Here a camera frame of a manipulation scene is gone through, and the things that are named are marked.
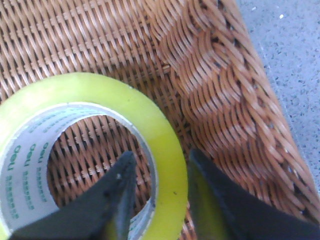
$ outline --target black object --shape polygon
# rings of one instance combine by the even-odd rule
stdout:
[[[260,201],[230,180],[200,150],[192,150],[188,165],[189,201],[195,231],[200,240],[218,238],[209,235],[210,229],[204,227],[206,223],[201,218],[201,214],[206,213],[199,206],[207,196],[200,195],[203,186],[199,185],[199,179],[192,177],[197,174],[204,178],[202,184],[208,185],[213,205],[219,206],[217,215],[212,217],[219,218],[220,227],[228,232],[228,236],[221,239],[320,240],[317,225],[299,220]]]
[[[125,152],[88,191],[9,240],[127,240],[136,187],[136,161]]]

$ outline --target tape roll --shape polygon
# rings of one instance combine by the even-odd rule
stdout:
[[[187,206],[187,171],[180,143],[146,96],[109,77],[68,73],[19,90],[0,106],[0,240],[58,209],[47,163],[59,135],[96,115],[115,118],[148,156],[151,197],[131,220],[129,239],[175,240]]]

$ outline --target wicker weave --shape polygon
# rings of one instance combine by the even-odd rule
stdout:
[[[319,224],[313,178],[234,0],[4,0],[0,100],[69,72],[139,89],[164,112],[186,155],[204,150],[251,194]],[[106,116],[74,124],[56,142],[48,179],[57,204],[80,195],[128,149],[139,158],[139,211],[150,192],[144,153]],[[196,239],[189,214],[181,239]]]

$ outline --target cardboard tape core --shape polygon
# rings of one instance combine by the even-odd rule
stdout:
[[[139,131],[123,116],[93,103],[60,104],[30,119],[17,132],[6,153],[0,176],[1,210],[10,232],[30,224],[58,207],[47,182],[47,164],[52,146],[69,126],[77,121],[107,115],[116,119],[136,136],[148,158],[151,197],[131,220],[129,239],[138,239],[151,220],[156,196],[156,169],[152,154]]]

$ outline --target gray floor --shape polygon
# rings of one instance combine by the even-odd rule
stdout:
[[[320,190],[320,0],[237,0]]]

